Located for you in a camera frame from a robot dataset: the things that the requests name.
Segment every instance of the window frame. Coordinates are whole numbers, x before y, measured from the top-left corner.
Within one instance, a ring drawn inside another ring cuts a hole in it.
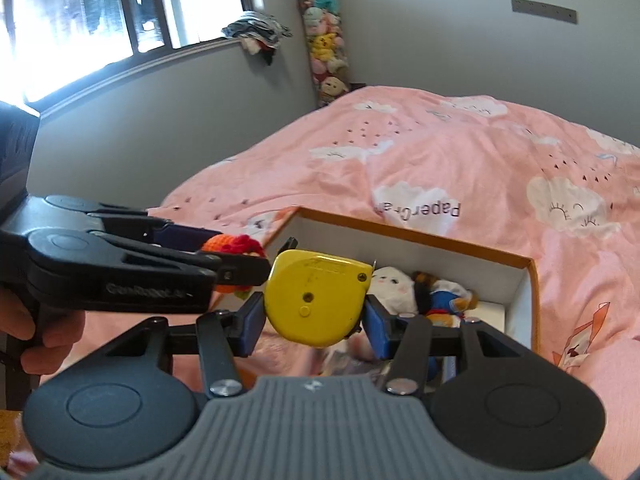
[[[254,8],[253,0],[240,0],[242,4],[242,10],[252,10]],[[3,0],[4,3],[4,20],[11,42],[11,48],[15,55],[15,22],[13,11],[13,0]],[[215,38],[213,40],[200,41],[198,43],[188,44],[174,48],[169,35],[169,27],[166,16],[166,11],[162,0],[153,0],[154,8],[156,10],[156,16],[158,17],[158,23],[162,34],[162,41],[164,45],[149,50],[148,52],[140,52],[138,50],[138,35],[136,33],[133,11],[130,6],[130,0],[120,0],[122,6],[122,13],[124,16],[124,22],[126,25],[126,31],[131,43],[131,49],[133,51],[132,56],[122,59],[120,61],[112,62],[105,67],[91,72],[90,74],[76,79],[71,83],[47,94],[42,99],[37,101],[29,101],[22,93],[22,100],[24,104],[33,108],[34,110],[43,113],[62,102],[69,100],[76,94],[80,94],[84,91],[90,91],[92,87],[100,87],[101,83],[109,80],[110,78],[117,78],[117,76],[126,76],[127,72],[132,72],[134,69],[145,69],[145,66],[153,67],[162,63],[164,58],[171,60],[175,58],[176,53],[180,53],[179,57],[183,57],[190,53],[197,53],[203,50],[209,50],[218,44],[235,43],[236,40],[229,40],[228,38]]]

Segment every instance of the tape measure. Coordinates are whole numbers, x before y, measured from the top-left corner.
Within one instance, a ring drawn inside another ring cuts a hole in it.
[[[264,308],[284,338],[317,348],[331,346],[360,320],[373,267],[362,262],[288,250],[273,263]]]

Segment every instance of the orange crocheted toy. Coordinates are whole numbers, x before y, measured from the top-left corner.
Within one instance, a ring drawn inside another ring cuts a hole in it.
[[[266,258],[260,242],[249,235],[215,235],[204,242],[201,250],[210,253],[248,254],[249,256]],[[238,298],[245,300],[249,297],[251,289],[250,286],[218,285],[216,292],[221,294],[231,294],[233,292]]]

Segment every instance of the gray wall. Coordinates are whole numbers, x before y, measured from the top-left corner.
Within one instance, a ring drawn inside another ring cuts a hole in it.
[[[311,111],[296,0],[264,0],[264,7],[294,32],[273,66],[231,44],[91,94],[43,121],[29,191],[157,205],[200,169]]]
[[[640,144],[640,0],[342,0],[353,78],[443,95],[490,94]]]

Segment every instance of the white plush toy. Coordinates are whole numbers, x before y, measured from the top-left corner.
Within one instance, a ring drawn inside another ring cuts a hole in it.
[[[368,294],[373,294],[390,314],[416,314],[414,282],[402,270],[382,267],[373,272]]]

